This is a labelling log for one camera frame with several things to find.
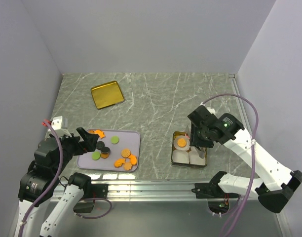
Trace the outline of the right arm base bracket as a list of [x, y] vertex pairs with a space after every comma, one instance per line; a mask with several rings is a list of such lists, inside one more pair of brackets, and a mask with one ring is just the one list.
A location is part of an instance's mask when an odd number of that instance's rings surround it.
[[195, 183], [191, 191], [197, 199], [207, 200], [208, 211], [220, 217], [234, 211], [241, 198], [238, 194], [225, 193], [220, 188], [211, 186], [210, 183]]

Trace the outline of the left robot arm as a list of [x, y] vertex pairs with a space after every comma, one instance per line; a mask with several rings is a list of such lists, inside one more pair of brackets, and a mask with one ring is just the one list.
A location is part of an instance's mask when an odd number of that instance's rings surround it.
[[50, 204], [59, 176], [74, 156], [96, 149], [99, 136], [77, 128], [78, 136], [49, 127], [49, 138], [42, 140], [35, 150], [35, 159], [20, 181], [19, 214], [15, 236], [52, 237], [59, 231], [59, 223], [82, 198], [92, 194], [91, 178], [75, 173], [68, 179], [63, 198], [47, 219], [45, 212]]

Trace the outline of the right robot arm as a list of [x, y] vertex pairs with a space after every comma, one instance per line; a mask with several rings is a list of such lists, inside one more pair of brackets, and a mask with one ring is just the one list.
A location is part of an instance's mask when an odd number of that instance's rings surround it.
[[215, 116], [213, 109], [200, 105], [188, 115], [191, 122], [190, 144], [211, 148], [220, 143], [255, 169], [249, 197], [273, 213], [280, 213], [302, 182], [302, 172], [292, 171], [278, 162], [233, 115]]

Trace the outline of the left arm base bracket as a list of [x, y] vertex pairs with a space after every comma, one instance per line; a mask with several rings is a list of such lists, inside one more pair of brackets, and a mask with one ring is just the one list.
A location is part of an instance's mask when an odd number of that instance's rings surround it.
[[75, 213], [90, 213], [94, 209], [96, 200], [85, 200], [89, 198], [107, 198], [108, 184], [92, 184], [85, 196], [74, 206]]

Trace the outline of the metal tongs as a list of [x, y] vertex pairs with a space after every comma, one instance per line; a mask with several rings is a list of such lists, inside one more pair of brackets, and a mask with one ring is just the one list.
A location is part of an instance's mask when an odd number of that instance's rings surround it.
[[198, 128], [196, 128], [192, 123], [185, 127], [185, 133], [189, 139], [191, 151], [197, 152], [200, 158], [205, 158], [207, 155], [207, 149], [203, 146], [205, 140], [200, 138], [198, 132]]

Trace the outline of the black white sandwich cookie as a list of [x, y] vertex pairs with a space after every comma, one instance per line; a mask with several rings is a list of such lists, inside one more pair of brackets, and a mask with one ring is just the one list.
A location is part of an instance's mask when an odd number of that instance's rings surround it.
[[110, 149], [109, 149], [109, 147], [102, 147], [101, 149], [100, 149], [100, 151], [101, 151], [101, 153], [102, 154], [109, 154], [110, 153]]

